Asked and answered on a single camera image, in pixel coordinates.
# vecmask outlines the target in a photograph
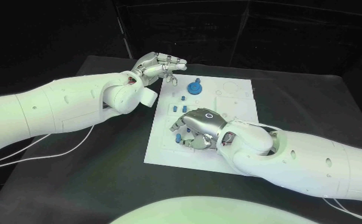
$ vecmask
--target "circular hole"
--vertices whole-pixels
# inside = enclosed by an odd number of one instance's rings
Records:
[[[291,156],[293,159],[296,159],[296,152],[294,152],[294,150],[291,150],[290,156]]]
[[[326,166],[332,167],[332,160],[330,160],[330,158],[326,158]]]

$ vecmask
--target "black background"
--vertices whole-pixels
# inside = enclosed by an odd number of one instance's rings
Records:
[[[190,63],[340,75],[361,107],[361,3],[3,0],[0,95],[74,76],[91,54],[137,59],[159,51]],[[14,144],[2,154],[25,144]],[[12,167],[2,169],[0,184],[10,171]]]

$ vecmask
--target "white paper sheet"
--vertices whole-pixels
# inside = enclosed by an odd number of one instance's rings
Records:
[[[175,142],[177,133],[183,139],[192,138],[186,126],[175,132],[170,131],[170,127],[183,114],[185,105],[188,111],[196,108],[216,111],[226,121],[238,117],[247,121],[258,122],[251,80],[179,74],[175,76],[177,86],[172,86],[166,81],[162,83],[144,162],[237,174],[215,149],[195,150]],[[202,93],[190,95],[188,85],[195,82],[196,78],[201,78]]]

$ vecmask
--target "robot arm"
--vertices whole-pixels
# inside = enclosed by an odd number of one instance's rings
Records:
[[[241,175],[310,196],[362,200],[362,149],[278,128],[267,132],[258,123],[226,122],[208,109],[183,114],[170,130],[183,125],[195,139],[179,137],[176,142],[195,149],[215,148]]]
[[[49,133],[81,130],[130,113],[139,103],[151,107],[157,94],[146,88],[159,77],[176,78],[186,61],[149,53],[133,71],[55,80],[29,92],[0,97],[0,148]]]

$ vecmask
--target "table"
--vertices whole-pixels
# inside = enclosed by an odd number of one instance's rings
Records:
[[[88,56],[78,75],[121,72],[134,63]],[[260,122],[362,148],[362,114],[340,77],[199,64],[183,74],[251,79]],[[159,92],[160,85],[159,80],[150,89]],[[95,125],[68,155],[19,163],[0,191],[2,223],[108,223],[149,203],[192,195],[248,200],[319,223],[361,221],[261,178],[144,164],[156,103]],[[51,135],[23,158],[65,152],[88,131]],[[361,214],[359,201],[340,202]]]

